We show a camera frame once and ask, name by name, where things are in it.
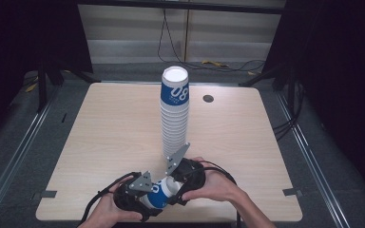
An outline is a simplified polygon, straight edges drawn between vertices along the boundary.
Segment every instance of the black metal rail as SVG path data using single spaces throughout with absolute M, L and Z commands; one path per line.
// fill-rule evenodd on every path
M 159 0 L 63 0 L 49 1 L 50 3 L 69 3 L 94 6 L 118 6 L 118 7 L 137 7 L 137 8 L 158 8 L 158 9 L 178 9 L 178 10 L 208 10 L 208 11 L 231 11 L 231 12 L 248 12 L 264 14 L 283 14 L 283 13 L 301 13 L 300 9 L 285 9 L 273 7 L 258 7 L 245 5 L 229 4 L 212 4 L 198 2 L 180 2 L 180 1 L 159 1 Z

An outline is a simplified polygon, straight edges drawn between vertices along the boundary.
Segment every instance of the electrical cable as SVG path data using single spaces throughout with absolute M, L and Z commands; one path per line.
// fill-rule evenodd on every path
M 90 211 L 91 206 L 94 204 L 94 202 L 96 202 L 99 198 L 101 198 L 103 195 L 109 193 L 109 189 L 114 186 L 115 184 L 117 184 L 118 182 L 122 181 L 123 179 L 129 177 L 129 176 L 135 176 L 138 175 L 139 173 L 136 172 L 130 172 L 128 174 L 123 175 L 122 177 L 118 178 L 117 180 L 115 180 L 114 182 L 112 182 L 108 187 L 106 187 L 105 189 L 103 189 L 102 191 L 99 191 L 97 193 L 96 196 L 93 197 L 93 199 L 90 200 L 90 202 L 87 204 L 87 207 L 85 209 L 85 212 L 83 214 L 83 217 L 80 221 L 80 223 L 78 224 L 78 226 L 80 226 L 82 223 L 84 223 L 87 219 L 88 213 Z
M 227 171 L 226 171 L 225 169 L 223 169 L 222 167 L 218 166 L 217 164 L 215 164 L 215 163 L 213 163 L 213 162 L 211 162 L 211 161 L 199 161 L 199 163 L 202 163 L 202 162 L 210 163 L 210 164 L 212 164 L 212 165 L 214 165 L 214 166 L 218 167 L 221 171 L 223 171 L 223 172 L 227 173 Z
M 170 40 L 171 47 L 172 47 L 173 52 L 174 52 L 174 55 L 175 55 L 175 57 L 177 58 L 178 61 L 166 61 L 160 55 L 160 49 L 161 49 L 161 46 L 162 46 L 164 26 L 167 29 L 168 38 Z M 178 56 L 178 54 L 176 52 L 176 49 L 174 49 L 173 40 L 171 38 L 170 29 L 168 27 L 167 18 L 166 18 L 166 15 L 165 15 L 165 9 L 163 9 L 163 24 L 162 24 L 162 32 L 161 32 L 161 36 L 160 36 L 160 40 L 159 40 L 159 46 L 158 46 L 158 57 L 159 57 L 160 60 L 162 60 L 165 63 L 181 64 L 181 65 L 183 65 L 185 67 L 188 67 L 190 69 L 209 69 L 209 70 L 215 70 L 215 71 L 218 71 L 218 72 L 235 72 L 235 71 L 250 71 L 250 70 L 256 70 L 256 69 L 262 67 L 265 64 L 265 61 L 264 60 L 250 60 L 250 61 L 247 61 L 246 63 L 244 63 L 244 65 L 242 65 L 240 68 L 230 68 L 230 67 L 229 68 L 214 68 L 214 67 L 198 66 L 198 65 L 195 65 L 195 64 L 189 64 L 187 62 L 183 62 L 179 58 L 179 56 Z M 261 62 L 261 64 L 259 66 L 257 66 L 257 67 L 254 67 L 254 68 L 244 69 L 244 67 L 247 66 L 249 63 L 254 63 L 254 62 Z
M 294 116 L 289 121 L 287 121 L 286 123 L 283 123 L 279 126 L 275 126 L 273 128 L 274 131 L 282 128 L 280 131 L 275 132 L 276 136 L 281 133 L 281 135 L 279 137 L 277 137 L 277 141 L 280 141 L 290 131 L 290 129 L 292 129 L 292 127 L 298 121 L 298 116 L 300 115 L 300 111 L 301 111 L 303 100 L 304 100 L 304 93 L 305 93 L 304 88 L 302 86 L 300 86 L 300 83 L 298 82 L 298 110 L 296 111 Z

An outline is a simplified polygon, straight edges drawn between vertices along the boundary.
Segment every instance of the wooden table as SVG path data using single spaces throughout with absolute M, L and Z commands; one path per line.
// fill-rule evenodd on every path
M 154 182 L 164 177 L 160 88 L 90 86 L 47 187 L 56 197 L 41 200 L 38 219 L 81 219 L 97 191 L 131 171 L 150 170 Z M 205 102 L 204 95 L 214 102 Z M 256 89 L 191 85 L 187 141 L 187 158 L 202 156 L 226 169 L 271 220 L 302 218 L 296 196 L 282 192 L 293 186 Z M 169 205 L 148 222 L 235 219 L 228 202 L 195 199 Z

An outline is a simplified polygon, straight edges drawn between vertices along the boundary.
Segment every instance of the hand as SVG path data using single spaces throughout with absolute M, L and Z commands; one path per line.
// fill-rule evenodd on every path
M 202 162 L 203 167 L 212 167 L 213 165 L 203 162 L 204 159 L 197 157 L 192 159 L 196 162 Z M 215 170 L 206 170 L 206 181 L 202 188 L 186 192 L 182 195 L 182 200 L 194 200 L 206 198 L 216 201 L 230 201 L 235 192 L 240 191 L 238 186 L 226 178 L 222 173 Z
M 113 192 L 117 190 L 121 183 L 129 180 L 132 177 L 125 178 L 119 183 L 115 184 L 109 189 L 110 193 L 102 196 L 96 208 L 94 208 L 93 213 L 90 217 L 79 227 L 97 227 L 97 228 L 110 228 L 121 220 L 140 220 L 142 215 L 137 212 L 124 211 L 119 209 L 113 200 Z

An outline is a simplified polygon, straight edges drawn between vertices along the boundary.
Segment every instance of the stack of paper cups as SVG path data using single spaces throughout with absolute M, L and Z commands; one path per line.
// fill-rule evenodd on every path
M 160 107 L 162 113 L 163 154 L 167 158 L 186 141 L 188 126 L 188 72 L 179 66 L 167 68 L 162 77 Z

